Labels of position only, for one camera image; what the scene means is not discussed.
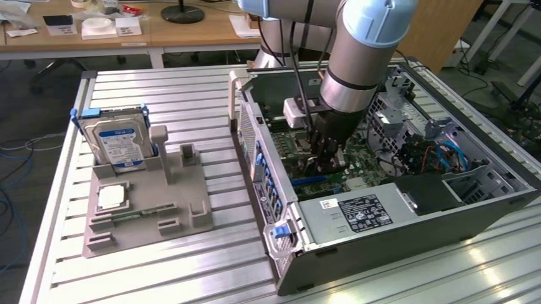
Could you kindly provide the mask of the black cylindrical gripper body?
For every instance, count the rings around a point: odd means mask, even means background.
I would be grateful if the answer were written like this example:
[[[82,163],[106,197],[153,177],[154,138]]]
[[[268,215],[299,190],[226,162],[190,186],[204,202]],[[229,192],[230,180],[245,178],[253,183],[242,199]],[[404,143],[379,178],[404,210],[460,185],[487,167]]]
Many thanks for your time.
[[[313,149],[321,146],[325,149],[344,148],[365,112],[365,109],[353,113],[336,110],[319,112],[313,121]]]

